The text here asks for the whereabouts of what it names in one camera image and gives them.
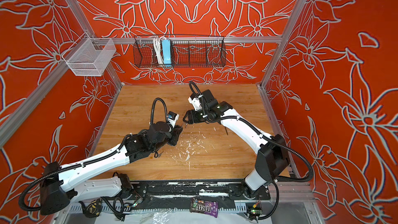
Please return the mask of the small silver key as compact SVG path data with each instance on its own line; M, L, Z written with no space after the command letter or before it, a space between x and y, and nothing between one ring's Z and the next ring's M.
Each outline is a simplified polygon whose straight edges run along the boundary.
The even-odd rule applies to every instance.
M158 152L158 151L156 151L156 152L154 153L154 157L155 157L155 158L159 158L159 157L161 157L162 154L163 154L163 152Z

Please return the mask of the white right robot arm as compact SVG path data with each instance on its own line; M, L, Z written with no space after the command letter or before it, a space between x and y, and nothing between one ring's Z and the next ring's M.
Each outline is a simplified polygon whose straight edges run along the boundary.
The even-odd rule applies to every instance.
M218 102L210 90L200 91L195 82L189 82L192 92L189 103L193 109L186 112L183 122L218 123L233 131L257 155L255 168L244 178L242 190L252 193L262 186L268 186L278 180L308 182L314 177L311 163L300 153L286 145L281 135L271 135L257 128L243 118L229 103ZM307 167L308 174L303 178L281 176L281 172L290 164L289 154L299 158Z

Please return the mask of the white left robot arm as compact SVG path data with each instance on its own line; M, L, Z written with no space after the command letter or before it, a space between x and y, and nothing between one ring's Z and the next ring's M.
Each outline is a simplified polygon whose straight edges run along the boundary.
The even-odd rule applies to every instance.
M164 105L164 121L154 122L157 102ZM148 129L137 134L127 134L119 145L88 159L63 166L58 162L47 165L43 176L22 191L18 199L19 207L27 212L40 212L44 216L54 214L77 200L80 196L77 187L91 178L150 155L157 158L164 145L177 144L182 132L182 127L176 123L178 119L179 115L168 111L163 99L155 98Z

